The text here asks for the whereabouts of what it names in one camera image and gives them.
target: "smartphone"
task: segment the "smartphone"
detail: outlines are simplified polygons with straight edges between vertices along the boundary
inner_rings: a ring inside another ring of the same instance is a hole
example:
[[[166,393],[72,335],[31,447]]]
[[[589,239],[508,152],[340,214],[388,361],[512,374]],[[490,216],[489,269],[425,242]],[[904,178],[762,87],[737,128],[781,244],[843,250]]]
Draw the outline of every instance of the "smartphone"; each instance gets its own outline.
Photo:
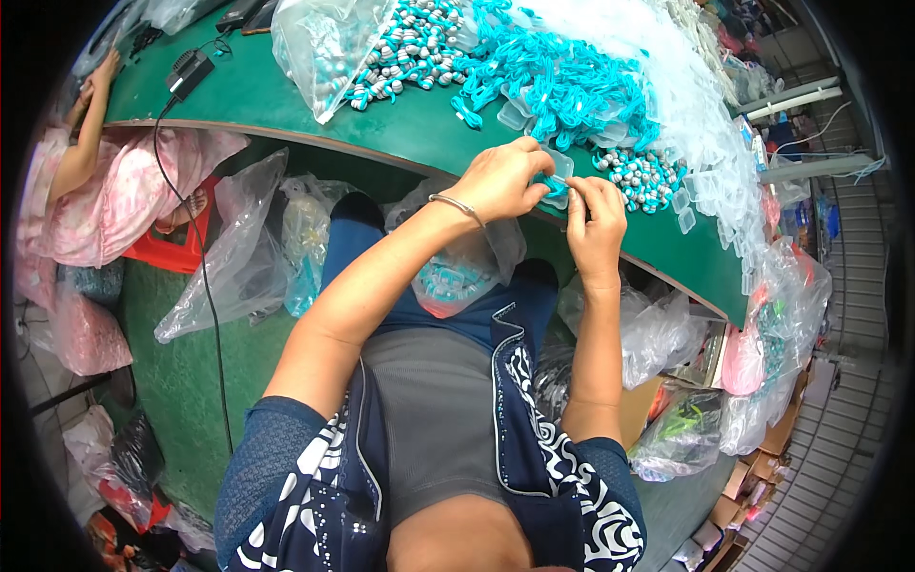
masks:
[[[251,36],[253,34],[269,34],[270,22],[274,19],[276,3],[279,0],[267,0],[261,9],[257,11],[248,22],[242,26],[242,36]]]

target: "woman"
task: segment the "woman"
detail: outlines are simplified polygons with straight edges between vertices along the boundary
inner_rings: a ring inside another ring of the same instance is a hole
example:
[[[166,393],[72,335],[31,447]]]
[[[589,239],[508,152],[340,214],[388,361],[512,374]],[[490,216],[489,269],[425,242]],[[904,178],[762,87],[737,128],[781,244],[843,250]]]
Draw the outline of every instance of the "woman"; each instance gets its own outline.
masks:
[[[528,186],[541,171],[554,164],[531,137],[488,149],[441,193],[453,202],[430,200],[387,236],[364,195],[335,207],[327,286],[247,412],[226,470],[215,520],[223,569],[635,565],[645,528],[619,445],[619,191],[567,180],[586,309],[564,433],[531,395],[557,295],[549,264],[519,264],[508,286],[453,318],[433,318],[407,287],[461,234],[533,208],[548,190]]]
[[[190,217],[159,172],[149,128],[102,134],[108,94],[120,57],[108,54],[83,84],[63,125],[50,125],[29,166],[17,228],[24,256],[100,267],[124,253],[153,224],[163,233]],[[70,132],[80,122],[79,139]],[[248,145],[243,135],[162,129],[163,167],[182,199],[225,158]],[[196,216],[206,206],[199,189],[188,201]]]

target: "black device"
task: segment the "black device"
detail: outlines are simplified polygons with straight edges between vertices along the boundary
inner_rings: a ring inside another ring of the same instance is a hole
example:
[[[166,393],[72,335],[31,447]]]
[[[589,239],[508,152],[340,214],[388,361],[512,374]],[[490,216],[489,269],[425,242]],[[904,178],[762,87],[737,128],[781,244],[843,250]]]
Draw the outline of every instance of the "black device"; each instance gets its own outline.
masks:
[[[189,49],[172,64],[172,72],[166,78],[166,86],[176,99],[183,102],[214,68],[213,62],[206,54],[196,48]]]
[[[279,0],[267,0],[248,23],[242,27],[242,36],[253,34],[269,34],[270,23],[274,20],[274,12]]]
[[[216,30],[225,33],[244,26],[248,18],[260,10],[263,5],[264,0],[236,0],[216,23]]]

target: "sandal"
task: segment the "sandal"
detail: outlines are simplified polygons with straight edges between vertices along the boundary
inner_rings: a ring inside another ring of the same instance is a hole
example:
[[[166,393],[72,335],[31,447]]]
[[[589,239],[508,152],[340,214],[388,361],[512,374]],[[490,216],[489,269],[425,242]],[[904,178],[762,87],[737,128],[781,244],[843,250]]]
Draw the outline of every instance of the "sandal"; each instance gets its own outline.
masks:
[[[192,219],[196,219],[200,214],[207,208],[207,204],[210,202],[210,197],[207,195],[207,191],[203,188],[197,188],[193,193],[186,199],[184,203],[188,205],[190,209],[190,215]],[[183,205],[178,205],[168,217],[168,226],[160,226],[160,221],[156,221],[156,232],[160,234],[171,234],[182,224],[187,224],[190,222],[190,219],[186,221],[181,221],[176,223],[176,219],[181,219],[180,214],[187,215],[188,211],[185,210]]]

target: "silver bangle bracelet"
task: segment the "silver bangle bracelet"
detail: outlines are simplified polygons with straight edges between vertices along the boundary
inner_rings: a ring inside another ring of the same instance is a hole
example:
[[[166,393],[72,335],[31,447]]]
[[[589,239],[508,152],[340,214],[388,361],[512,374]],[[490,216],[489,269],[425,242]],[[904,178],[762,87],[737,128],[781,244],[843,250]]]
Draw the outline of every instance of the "silver bangle bracelet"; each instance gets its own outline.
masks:
[[[465,204],[465,203],[461,202],[460,200],[452,199],[451,197],[446,197],[445,195],[440,195],[438,193],[436,193],[434,195],[429,195],[429,202],[432,202],[433,200],[440,200],[442,202],[445,202],[445,203],[451,205],[452,207],[456,207],[456,208],[460,209],[460,211],[463,212],[464,214],[467,214],[467,215],[470,215],[471,217],[473,217],[473,220],[476,221],[477,224],[479,224],[479,227],[481,229],[486,228],[486,224],[483,223],[483,221],[479,218],[479,215],[477,214],[477,212],[470,205]]]

